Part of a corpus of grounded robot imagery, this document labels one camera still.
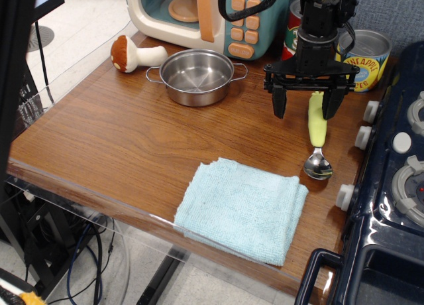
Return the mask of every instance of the orange button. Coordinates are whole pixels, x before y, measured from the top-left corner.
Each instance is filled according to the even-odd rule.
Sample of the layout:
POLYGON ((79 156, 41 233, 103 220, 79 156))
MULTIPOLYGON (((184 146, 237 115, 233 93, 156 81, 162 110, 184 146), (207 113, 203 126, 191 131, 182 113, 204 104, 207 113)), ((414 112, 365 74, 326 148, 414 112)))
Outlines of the orange button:
POLYGON ((254 7, 255 5, 258 5, 260 3, 260 0, 248 0, 246 4, 246 8, 254 7))
POLYGON ((246 0, 231 0, 231 8, 235 11, 244 10, 246 0))
POLYGON ((246 27, 248 29, 257 30, 259 28, 259 17, 257 15, 253 15, 251 17, 246 18, 246 27))
POLYGON ((234 25, 234 26, 236 26, 236 27, 242 27, 243 24, 244 24, 244 19, 234 21, 231 24, 234 25))
POLYGON ((247 30, 246 35, 244 36, 244 40, 250 44, 256 44, 259 41, 259 33, 252 30, 247 30))
POLYGON ((251 58, 254 54, 254 49, 250 45, 235 42, 228 45, 228 51, 238 58, 251 58))
POLYGON ((232 28, 231 29, 231 38, 236 41, 241 41, 243 39, 244 32, 243 29, 232 28))

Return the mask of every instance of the folded cloth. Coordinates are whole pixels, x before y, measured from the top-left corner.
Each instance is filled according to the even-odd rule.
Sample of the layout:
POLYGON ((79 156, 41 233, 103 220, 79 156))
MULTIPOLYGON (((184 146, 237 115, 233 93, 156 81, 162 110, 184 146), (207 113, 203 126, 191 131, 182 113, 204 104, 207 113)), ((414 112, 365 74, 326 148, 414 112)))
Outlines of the folded cloth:
POLYGON ((200 164, 174 223, 190 230, 184 234, 194 240, 282 266, 307 193, 297 176, 283 177, 219 158, 200 164))

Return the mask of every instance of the tin can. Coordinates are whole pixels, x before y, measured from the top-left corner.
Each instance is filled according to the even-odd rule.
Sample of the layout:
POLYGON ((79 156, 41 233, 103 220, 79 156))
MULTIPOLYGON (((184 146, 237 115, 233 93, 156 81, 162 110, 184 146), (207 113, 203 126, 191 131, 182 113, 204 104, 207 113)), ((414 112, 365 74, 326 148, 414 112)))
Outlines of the tin can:
MULTIPOLYGON (((336 61, 353 64, 360 68, 359 74, 355 76, 355 91, 367 92, 371 90, 383 76, 392 41, 380 32, 372 30, 355 30, 356 40, 354 48, 343 57, 336 54, 336 61)), ((340 35, 338 50, 344 50, 352 38, 346 32, 340 35)))
POLYGON ((296 53, 297 30, 301 23, 300 0, 295 0, 290 5, 290 14, 287 23, 286 38, 284 39, 282 60, 291 58, 296 53))

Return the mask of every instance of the microwave door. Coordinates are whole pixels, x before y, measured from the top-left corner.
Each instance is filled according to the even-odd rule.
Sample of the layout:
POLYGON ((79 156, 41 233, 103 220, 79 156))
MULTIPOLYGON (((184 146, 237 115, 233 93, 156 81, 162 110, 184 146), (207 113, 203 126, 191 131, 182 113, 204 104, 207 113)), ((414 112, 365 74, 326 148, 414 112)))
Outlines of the microwave door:
POLYGON ((223 53, 225 20, 219 15, 217 2, 218 0, 127 0, 127 6, 131 21, 147 36, 187 48, 208 48, 223 53), (201 8, 197 10, 198 20, 182 21, 183 18, 178 14, 184 13, 186 8, 181 7, 181 4, 188 5, 190 1, 201 8))

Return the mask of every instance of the blue wall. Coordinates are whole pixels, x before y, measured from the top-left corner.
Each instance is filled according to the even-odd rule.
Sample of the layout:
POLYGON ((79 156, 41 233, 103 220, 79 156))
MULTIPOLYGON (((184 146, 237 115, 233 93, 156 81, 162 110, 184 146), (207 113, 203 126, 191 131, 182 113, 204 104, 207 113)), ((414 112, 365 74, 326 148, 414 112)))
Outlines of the blue wall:
POLYGON ((393 42, 392 56, 399 56, 408 44, 424 40, 424 0, 358 1, 350 24, 355 29, 386 33, 393 42))

